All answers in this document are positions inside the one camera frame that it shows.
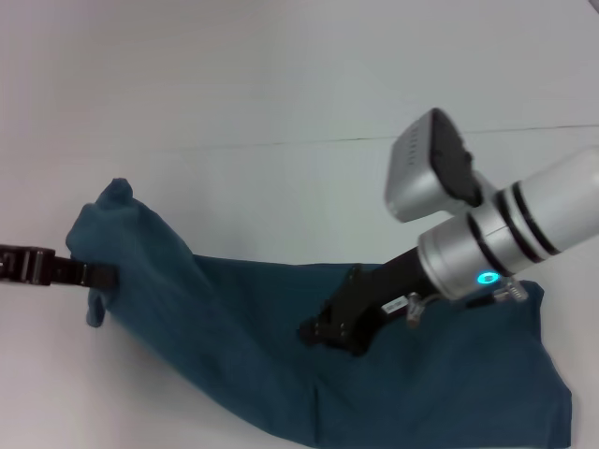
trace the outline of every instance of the crumpled cloth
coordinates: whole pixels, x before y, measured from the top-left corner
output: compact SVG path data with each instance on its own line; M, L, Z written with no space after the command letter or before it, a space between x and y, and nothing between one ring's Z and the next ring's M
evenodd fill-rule
M418 329L400 319L354 358L306 348L296 335L349 265L193 255L126 180L83 208L66 244L75 259L119 269L118 288L90 291L91 326L109 311L216 402L272 435L327 448L570 445L571 395L541 342L535 283L525 283L523 303L435 303Z

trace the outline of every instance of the sticker label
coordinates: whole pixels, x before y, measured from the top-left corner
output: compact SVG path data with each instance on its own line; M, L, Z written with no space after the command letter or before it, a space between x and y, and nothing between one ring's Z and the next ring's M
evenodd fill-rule
M391 302L385 304L381 309L385 311L387 315L392 314L399 309L403 309L408 305L408 300L406 297L398 297L397 299L393 299Z

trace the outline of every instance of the blue led light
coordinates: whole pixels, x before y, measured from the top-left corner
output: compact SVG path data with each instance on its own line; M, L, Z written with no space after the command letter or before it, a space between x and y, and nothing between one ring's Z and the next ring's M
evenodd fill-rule
M477 281L483 285L488 285L490 283L496 283L499 281L499 278L501 278L499 273L496 273L495 271L485 271L484 273L480 273Z

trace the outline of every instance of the blue cloth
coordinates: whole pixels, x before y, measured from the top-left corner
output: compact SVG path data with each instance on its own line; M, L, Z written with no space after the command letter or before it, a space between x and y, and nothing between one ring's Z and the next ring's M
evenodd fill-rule
M273 435L327 448L570 445L570 392L541 343L534 283L521 304L436 303L419 329L399 320L354 358L296 337L347 265L193 255L125 180L83 208L66 244L76 259L120 270L117 289L90 292L91 326L110 311L215 401Z

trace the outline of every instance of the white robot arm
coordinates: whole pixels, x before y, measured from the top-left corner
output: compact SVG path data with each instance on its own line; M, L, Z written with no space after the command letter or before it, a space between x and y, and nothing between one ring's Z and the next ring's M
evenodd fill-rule
M491 301L525 300L515 274L599 234L599 150L576 153L503 190L473 171L472 162L439 109L400 136L385 194L391 214L402 222L439 210L454 216L380 268L354 268L300 328L306 343L361 355L381 326L404 314L417 324L432 300L461 300L490 285Z

